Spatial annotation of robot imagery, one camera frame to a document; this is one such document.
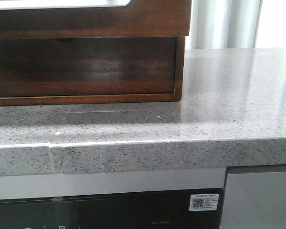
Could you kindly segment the black built-in appliance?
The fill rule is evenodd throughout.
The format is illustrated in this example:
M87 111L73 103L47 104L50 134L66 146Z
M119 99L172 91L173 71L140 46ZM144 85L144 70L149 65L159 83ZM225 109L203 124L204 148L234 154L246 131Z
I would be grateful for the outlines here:
M214 211L189 211L190 196L219 194ZM223 189L0 200L0 229L217 229Z

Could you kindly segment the white QR code sticker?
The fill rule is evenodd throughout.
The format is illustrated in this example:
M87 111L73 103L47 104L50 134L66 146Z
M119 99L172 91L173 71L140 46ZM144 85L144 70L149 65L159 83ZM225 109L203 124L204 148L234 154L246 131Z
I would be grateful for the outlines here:
M189 211L214 211L218 207L219 194L194 194L190 196Z

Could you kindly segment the white curtain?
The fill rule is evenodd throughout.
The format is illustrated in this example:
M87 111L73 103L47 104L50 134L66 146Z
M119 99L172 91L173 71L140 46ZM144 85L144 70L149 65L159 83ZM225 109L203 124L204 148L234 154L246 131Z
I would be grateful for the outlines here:
M253 48L261 0L193 0L185 48Z

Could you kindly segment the grey cabinet door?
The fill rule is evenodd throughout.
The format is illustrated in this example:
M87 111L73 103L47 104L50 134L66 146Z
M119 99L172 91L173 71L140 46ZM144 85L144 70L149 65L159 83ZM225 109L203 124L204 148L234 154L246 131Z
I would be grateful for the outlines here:
M286 229L286 171L229 173L222 229Z

